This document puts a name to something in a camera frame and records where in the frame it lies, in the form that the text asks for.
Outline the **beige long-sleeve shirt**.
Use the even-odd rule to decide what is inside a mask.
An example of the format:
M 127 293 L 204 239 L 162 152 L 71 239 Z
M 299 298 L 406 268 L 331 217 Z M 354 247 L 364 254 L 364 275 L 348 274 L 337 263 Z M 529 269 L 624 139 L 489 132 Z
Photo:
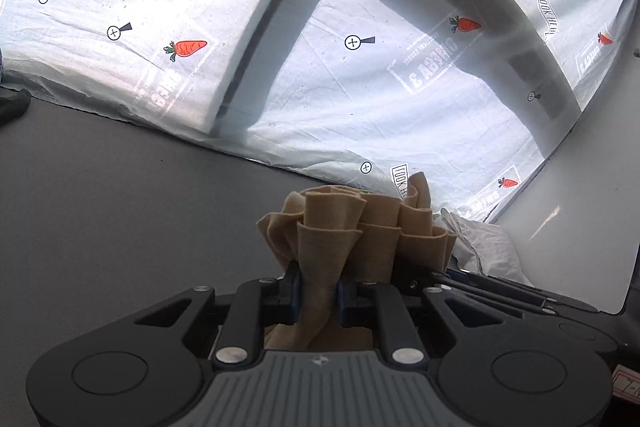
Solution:
M 371 349 L 370 329 L 344 329 L 338 323 L 338 281 L 388 283 L 398 258 L 444 271 L 457 239 L 435 225 L 430 189 L 420 172 L 410 176 L 404 198 L 344 185 L 292 192 L 257 228 L 279 265 L 297 262 L 303 279 L 299 320 L 268 327 L 270 350 Z

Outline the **white folded garment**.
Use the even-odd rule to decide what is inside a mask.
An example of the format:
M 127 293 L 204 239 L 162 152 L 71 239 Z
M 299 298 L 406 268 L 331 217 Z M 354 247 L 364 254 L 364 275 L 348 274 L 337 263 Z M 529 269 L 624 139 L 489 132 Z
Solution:
M 446 209 L 439 211 L 435 225 L 457 236 L 449 255 L 448 268 L 533 285 L 522 270 L 509 235 L 499 225 L 466 220 Z

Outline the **printed plastic window sheet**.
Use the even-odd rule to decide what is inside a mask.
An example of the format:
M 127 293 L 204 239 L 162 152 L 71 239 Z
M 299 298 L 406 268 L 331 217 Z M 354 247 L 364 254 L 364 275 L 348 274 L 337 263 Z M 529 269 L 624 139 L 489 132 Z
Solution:
M 3 83 L 303 176 L 494 219 L 639 0 L 1 0 Z

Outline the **black garment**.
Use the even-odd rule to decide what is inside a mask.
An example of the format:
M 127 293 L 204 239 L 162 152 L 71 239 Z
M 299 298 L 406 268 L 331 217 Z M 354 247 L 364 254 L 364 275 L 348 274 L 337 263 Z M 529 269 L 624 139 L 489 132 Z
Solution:
M 22 117 L 29 108 L 32 95 L 25 89 L 14 91 L 0 88 L 0 124 Z

